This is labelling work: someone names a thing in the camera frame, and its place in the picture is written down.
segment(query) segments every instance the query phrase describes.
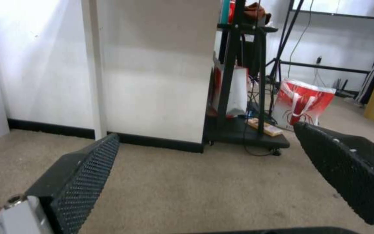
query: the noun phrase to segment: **red and white shopping bag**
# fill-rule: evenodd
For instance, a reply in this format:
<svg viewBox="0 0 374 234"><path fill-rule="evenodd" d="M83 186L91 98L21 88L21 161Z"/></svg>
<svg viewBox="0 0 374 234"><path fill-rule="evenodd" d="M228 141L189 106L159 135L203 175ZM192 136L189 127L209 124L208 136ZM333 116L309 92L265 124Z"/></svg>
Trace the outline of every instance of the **red and white shopping bag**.
<svg viewBox="0 0 374 234"><path fill-rule="evenodd" d="M273 110L278 126L294 130L298 121L318 125L318 118L334 98L336 90L284 80Z"/></svg>

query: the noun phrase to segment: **black baseboard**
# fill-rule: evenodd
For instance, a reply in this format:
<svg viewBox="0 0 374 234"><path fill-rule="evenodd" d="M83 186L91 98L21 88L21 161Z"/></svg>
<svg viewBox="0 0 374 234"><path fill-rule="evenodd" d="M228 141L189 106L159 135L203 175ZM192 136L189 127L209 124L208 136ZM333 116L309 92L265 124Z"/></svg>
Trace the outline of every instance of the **black baseboard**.
<svg viewBox="0 0 374 234"><path fill-rule="evenodd" d="M95 130L73 126L62 126L56 124L38 123L25 120L8 119L10 129L21 129L33 132L46 132L71 137L95 139Z"/></svg>
<svg viewBox="0 0 374 234"><path fill-rule="evenodd" d="M119 140L122 143L131 144L131 145L142 145L142 146L152 146L158 148L166 148L172 150L181 150L193 153L203 153L204 145L194 142L185 142L178 140L169 140L162 138L155 138L149 136L138 136L131 134L118 133Z"/></svg>
<svg viewBox="0 0 374 234"><path fill-rule="evenodd" d="M21 129L34 132L46 132L64 136L95 139L95 131L93 129L13 119L8 119L8 125L10 129ZM203 153L204 150L204 145L200 143L169 140L149 136L137 136L123 133L117 134L119 135L120 142L126 144L181 150L193 153Z"/></svg>

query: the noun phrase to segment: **carpet floor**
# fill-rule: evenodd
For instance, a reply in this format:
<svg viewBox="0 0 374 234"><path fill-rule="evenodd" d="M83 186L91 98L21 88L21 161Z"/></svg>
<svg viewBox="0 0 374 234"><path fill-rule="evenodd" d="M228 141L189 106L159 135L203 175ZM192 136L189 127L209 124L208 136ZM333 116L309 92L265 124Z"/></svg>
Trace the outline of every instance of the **carpet floor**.
<svg viewBox="0 0 374 234"><path fill-rule="evenodd" d="M320 124L374 142L374 123L336 98ZM189 233L334 226L374 234L305 155L296 136L281 157L252 157L240 145L203 154L121 144L80 233ZM92 140L12 130L0 138L0 207L61 155ZM251 148L255 153L264 149Z"/></svg>

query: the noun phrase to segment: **white pillar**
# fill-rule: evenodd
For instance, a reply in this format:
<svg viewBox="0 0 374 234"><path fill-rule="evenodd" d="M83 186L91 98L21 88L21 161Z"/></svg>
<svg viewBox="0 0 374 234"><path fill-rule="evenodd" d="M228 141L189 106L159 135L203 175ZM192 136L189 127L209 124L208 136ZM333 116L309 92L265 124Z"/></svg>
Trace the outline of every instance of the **white pillar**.
<svg viewBox="0 0 374 234"><path fill-rule="evenodd" d="M89 66L89 86L92 102L95 139L106 136L106 117L102 93L102 59L97 0L82 0L86 53Z"/></svg>

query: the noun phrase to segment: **wall outlet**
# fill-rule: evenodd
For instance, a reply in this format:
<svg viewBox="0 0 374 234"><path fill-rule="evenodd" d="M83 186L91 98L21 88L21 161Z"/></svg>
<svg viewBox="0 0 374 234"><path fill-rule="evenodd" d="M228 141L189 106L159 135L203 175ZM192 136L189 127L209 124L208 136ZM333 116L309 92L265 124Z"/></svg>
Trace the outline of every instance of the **wall outlet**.
<svg viewBox="0 0 374 234"><path fill-rule="evenodd" d="M321 60L322 60L322 56L319 56L316 60L316 64L320 64L321 63Z"/></svg>

